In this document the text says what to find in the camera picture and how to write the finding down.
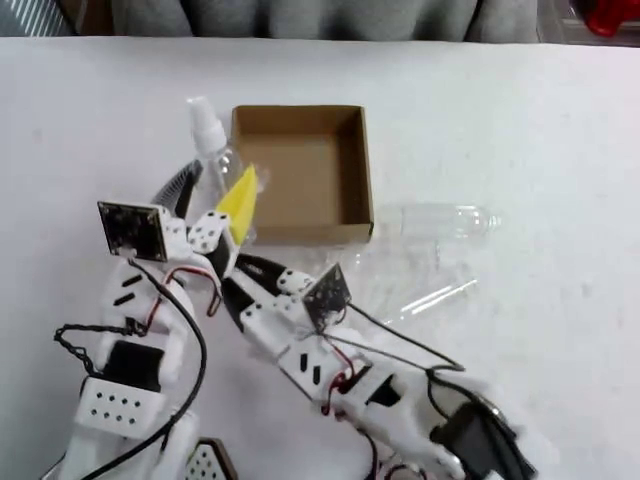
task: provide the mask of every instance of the yellow sponge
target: yellow sponge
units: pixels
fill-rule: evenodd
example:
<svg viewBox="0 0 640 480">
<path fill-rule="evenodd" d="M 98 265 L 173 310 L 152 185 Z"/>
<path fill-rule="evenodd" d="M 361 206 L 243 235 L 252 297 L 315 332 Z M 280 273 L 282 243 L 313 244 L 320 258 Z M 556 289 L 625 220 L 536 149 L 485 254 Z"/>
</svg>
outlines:
<svg viewBox="0 0 640 480">
<path fill-rule="evenodd" d="M 226 213 L 231 217 L 231 235 L 238 245 L 242 245 L 249 232 L 257 196 L 258 176 L 254 166 L 249 165 L 216 207 L 216 211 Z"/>
</svg>

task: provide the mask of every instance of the wire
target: wire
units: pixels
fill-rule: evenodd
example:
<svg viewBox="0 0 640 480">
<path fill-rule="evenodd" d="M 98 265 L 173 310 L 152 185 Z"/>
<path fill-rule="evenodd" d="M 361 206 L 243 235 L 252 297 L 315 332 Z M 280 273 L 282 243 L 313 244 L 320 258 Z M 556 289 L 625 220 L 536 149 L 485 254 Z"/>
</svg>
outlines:
<svg viewBox="0 0 640 480">
<path fill-rule="evenodd" d="M 191 327 L 191 330 L 193 331 L 194 335 L 196 336 L 196 340 L 198 341 L 198 345 L 200 346 L 200 367 L 198 370 L 198 376 L 196 377 L 196 381 L 193 385 L 193 388 L 191 389 L 191 392 L 189 393 L 189 396 L 184 401 L 182 406 L 176 411 L 175 414 L 173 414 L 169 418 L 169 420 L 167 420 L 167 422 L 164 425 L 162 425 L 158 430 L 156 430 L 154 434 L 152 434 L 146 440 L 140 442 L 131 450 L 111 460 L 109 463 L 103 465 L 102 467 L 91 472 L 90 474 L 85 475 L 84 477 L 82 477 L 81 480 L 94 480 L 104 475 L 105 473 L 110 472 L 114 468 L 118 467 L 119 465 L 133 458 L 134 456 L 136 456 L 146 448 L 153 445 L 156 441 L 158 441 L 162 437 L 168 435 L 171 432 L 171 429 L 173 428 L 173 426 L 176 423 L 178 423 L 178 421 L 184 416 L 184 414 L 187 412 L 187 410 L 195 400 L 196 396 L 198 395 L 198 392 L 200 391 L 200 387 L 202 386 L 202 381 L 204 380 L 204 375 L 207 369 L 207 345 L 204 340 L 204 337 L 202 336 L 202 332 L 200 331 L 200 328 L 198 327 L 198 324 L 196 323 L 194 318 L 187 311 L 184 305 L 182 305 L 180 301 L 173 295 L 173 293 L 171 293 L 171 291 L 169 291 L 167 287 L 162 285 L 144 267 L 136 263 L 133 259 L 129 259 L 129 265 L 140 270 L 145 275 L 145 277 L 147 277 L 147 279 L 153 284 L 156 290 L 158 290 L 158 292 L 163 297 L 169 300 L 171 304 L 180 312 L 180 314 L 184 317 L 184 319 L 187 321 L 187 323 Z"/>
<path fill-rule="evenodd" d="M 338 354 L 338 356 L 340 358 L 342 358 L 342 360 L 349 366 L 349 370 L 351 370 L 351 377 L 349 378 L 353 378 L 356 375 L 356 369 L 353 366 L 353 362 L 351 361 L 351 359 L 337 346 L 335 346 L 331 340 L 329 340 L 329 338 L 326 337 L 326 335 L 323 335 L 325 337 L 325 341 L 331 345 L 333 347 L 333 349 L 335 350 L 335 352 Z"/>
<path fill-rule="evenodd" d="M 58 460 L 56 461 L 56 463 L 54 463 L 53 465 L 51 465 L 46 472 L 44 472 L 42 475 L 40 475 L 40 477 L 38 477 L 38 480 L 48 480 L 50 478 L 50 475 L 56 470 L 56 468 L 58 468 L 58 465 L 60 465 L 62 463 L 62 460 L 64 460 L 64 457 L 67 455 L 67 452 L 64 452 L 60 458 L 58 458 Z"/>
<path fill-rule="evenodd" d="M 409 342 L 410 344 L 415 345 L 416 347 L 421 348 L 422 350 L 425 350 L 426 352 L 429 352 L 431 355 L 435 355 L 436 357 L 440 358 L 441 360 L 444 360 L 447 363 L 450 363 L 451 365 L 456 365 L 456 366 L 460 366 L 460 367 L 462 366 L 458 362 L 456 362 L 454 359 L 452 359 L 451 357 L 448 357 L 447 355 L 445 355 L 444 353 L 441 353 L 441 352 L 439 352 L 439 351 L 437 351 L 437 350 L 425 345 L 424 343 L 420 343 L 420 342 L 414 340 L 411 337 L 407 337 L 406 335 L 403 335 L 402 333 L 394 330 L 393 328 L 387 327 L 380 320 L 377 320 L 376 318 L 374 318 L 369 313 L 365 312 L 363 309 L 361 309 L 357 305 L 354 305 L 353 303 L 349 303 L 348 306 L 351 307 L 356 312 L 358 312 L 360 315 L 362 315 L 364 318 L 366 318 L 368 321 L 370 321 L 374 325 L 377 325 L 378 327 L 382 328 L 383 330 L 389 332 L 392 335 L 395 335 L 396 337 L 400 338 L 401 340 L 404 340 L 405 342 Z"/>
<path fill-rule="evenodd" d="M 87 349 L 85 347 L 78 347 L 76 345 L 73 345 L 68 340 L 65 340 L 64 334 L 70 330 L 78 332 L 97 333 L 110 332 L 119 333 L 120 335 L 124 336 L 137 335 L 139 337 L 143 337 L 147 334 L 146 327 L 136 322 L 132 318 L 126 319 L 126 326 L 124 327 L 115 327 L 112 325 L 83 325 L 77 323 L 66 323 L 62 327 L 58 328 L 53 335 L 53 341 L 59 343 L 63 348 L 67 350 L 67 352 L 80 360 L 84 365 L 84 369 L 87 374 L 94 377 L 100 376 L 100 372 L 96 370 L 93 361 L 87 353 Z"/>
<path fill-rule="evenodd" d="M 211 273 L 209 273 L 207 270 L 196 268 L 196 267 L 181 266 L 181 267 L 176 267 L 170 270 L 165 275 L 162 283 L 164 285 L 169 285 L 169 283 L 171 283 L 171 280 L 173 280 L 176 273 L 179 273 L 179 272 L 186 272 L 194 275 L 200 275 L 202 277 L 206 277 L 209 280 L 211 280 L 211 282 L 213 283 L 213 298 L 211 299 L 211 303 L 207 308 L 207 316 L 213 317 L 218 311 L 218 308 L 220 307 L 220 303 L 222 301 L 222 296 L 220 295 L 220 290 L 218 289 L 218 282 L 216 281 L 216 278 L 213 275 L 211 275 Z M 154 302 L 153 306 L 151 307 L 151 310 L 147 315 L 147 322 L 146 322 L 147 328 L 151 327 L 151 325 L 153 324 L 153 319 L 155 318 L 155 314 L 158 310 L 158 307 L 160 307 L 161 301 L 162 301 L 162 297 L 159 296 Z"/>
<path fill-rule="evenodd" d="M 338 372 L 338 374 L 333 377 L 331 383 L 329 384 L 329 393 L 327 394 L 327 402 L 320 407 L 320 412 L 325 417 L 331 413 L 331 394 L 336 388 L 339 388 L 347 380 L 347 376 L 344 372 Z"/>
<path fill-rule="evenodd" d="M 376 475 L 378 475 L 378 448 L 376 447 L 376 443 L 367 432 L 360 429 L 357 430 L 360 435 L 362 435 L 369 441 L 369 445 L 371 445 L 371 469 L 369 470 L 369 473 L 364 480 L 376 480 Z"/>
<path fill-rule="evenodd" d="M 363 343 L 358 343 L 358 342 L 354 342 L 352 340 L 347 340 L 346 338 L 341 338 L 341 337 L 336 337 L 335 335 L 329 335 L 327 333 L 322 333 L 322 334 L 318 334 L 318 335 L 322 335 L 323 337 L 329 338 L 335 342 L 339 342 L 339 343 L 345 343 L 347 345 L 352 345 L 354 347 L 358 347 L 361 348 L 363 350 L 366 350 L 368 352 L 372 352 L 372 353 L 377 353 L 378 355 L 382 355 L 384 357 L 387 358 L 391 358 L 393 360 L 396 360 L 398 362 L 404 363 L 405 365 L 409 365 L 410 367 L 414 367 L 417 368 L 418 370 L 422 370 L 423 372 L 427 370 L 427 367 L 424 367 L 422 365 L 419 365 L 415 362 L 412 362 L 411 360 L 407 360 L 406 358 L 400 357 L 399 355 L 395 355 L 393 353 L 387 352 L 385 350 L 380 350 L 379 348 L 374 348 L 374 347 L 370 347 L 369 345 L 365 345 Z M 464 371 L 464 368 L 458 365 L 446 365 L 447 367 L 451 367 L 452 370 L 455 371 Z"/>
<path fill-rule="evenodd" d="M 413 470 L 411 470 L 411 468 L 409 468 L 409 465 L 400 463 L 398 465 L 394 465 L 389 469 L 389 471 L 384 476 L 384 480 L 392 480 L 391 477 L 393 477 L 393 474 L 396 472 L 400 472 L 402 470 L 410 470 L 411 472 L 416 473 Z M 423 478 L 423 480 L 427 480 L 427 474 L 424 472 L 424 470 L 420 470 L 417 473 Z"/>
</svg>

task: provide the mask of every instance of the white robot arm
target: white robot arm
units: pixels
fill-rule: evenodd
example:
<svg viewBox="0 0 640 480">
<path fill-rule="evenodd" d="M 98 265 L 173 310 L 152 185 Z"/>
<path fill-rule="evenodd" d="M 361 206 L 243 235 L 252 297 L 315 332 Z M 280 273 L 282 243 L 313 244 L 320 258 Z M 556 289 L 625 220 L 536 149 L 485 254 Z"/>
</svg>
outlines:
<svg viewBox="0 0 640 480">
<path fill-rule="evenodd" d="M 182 185 L 174 189 L 174 203 L 168 199 L 176 195 L 159 194 L 163 206 L 99 205 L 110 251 L 135 261 L 121 260 L 111 276 L 102 324 L 77 328 L 101 332 L 95 364 L 62 339 L 65 327 L 56 333 L 90 375 L 60 480 L 235 478 L 215 442 L 200 442 L 194 454 L 198 420 L 188 410 L 204 375 L 206 346 L 187 291 L 212 285 L 219 295 L 210 315 L 222 299 L 244 336 L 321 413 L 349 421 L 403 464 L 438 479 L 540 478 L 544 462 L 538 463 L 531 430 L 519 416 L 456 362 L 353 305 L 338 265 L 314 279 L 241 254 L 231 219 L 213 210 L 188 228 L 181 218 L 188 204 L 183 187 L 195 183 L 189 175 L 197 179 L 196 167 L 176 177 Z M 353 312 L 447 365 L 424 368 L 374 348 L 342 322 Z M 192 394 L 176 408 L 167 405 L 166 392 L 183 370 L 189 329 L 201 345 L 202 364 Z M 377 467 L 367 478 L 375 478 Z"/>
</svg>

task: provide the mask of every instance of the clear plastic bottle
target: clear plastic bottle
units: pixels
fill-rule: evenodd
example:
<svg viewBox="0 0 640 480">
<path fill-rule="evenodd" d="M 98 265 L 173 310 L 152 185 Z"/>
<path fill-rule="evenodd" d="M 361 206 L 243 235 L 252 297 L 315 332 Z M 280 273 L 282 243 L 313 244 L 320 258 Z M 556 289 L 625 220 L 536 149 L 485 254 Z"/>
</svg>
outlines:
<svg viewBox="0 0 640 480">
<path fill-rule="evenodd" d="M 211 103 L 205 97 L 189 98 L 187 103 L 197 158 L 204 167 L 198 183 L 198 188 L 202 191 L 199 203 L 204 203 L 204 210 L 209 210 L 231 190 L 242 176 L 245 165 L 229 143 L 222 122 Z M 255 228 L 252 226 L 245 243 L 252 243 L 255 237 Z"/>
<path fill-rule="evenodd" d="M 444 203 L 385 206 L 375 220 L 378 236 L 423 240 L 484 237 L 501 223 L 485 208 Z"/>
</svg>

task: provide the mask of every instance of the brown box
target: brown box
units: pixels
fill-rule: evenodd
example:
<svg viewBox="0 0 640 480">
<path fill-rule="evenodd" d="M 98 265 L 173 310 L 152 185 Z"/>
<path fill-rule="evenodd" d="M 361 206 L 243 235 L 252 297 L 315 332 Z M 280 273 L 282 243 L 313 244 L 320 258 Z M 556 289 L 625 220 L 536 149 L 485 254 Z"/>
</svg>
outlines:
<svg viewBox="0 0 640 480">
<path fill-rule="evenodd" d="M 233 142 L 268 172 L 258 198 L 259 243 L 367 242 L 373 230 L 362 107 L 239 106 Z"/>
</svg>

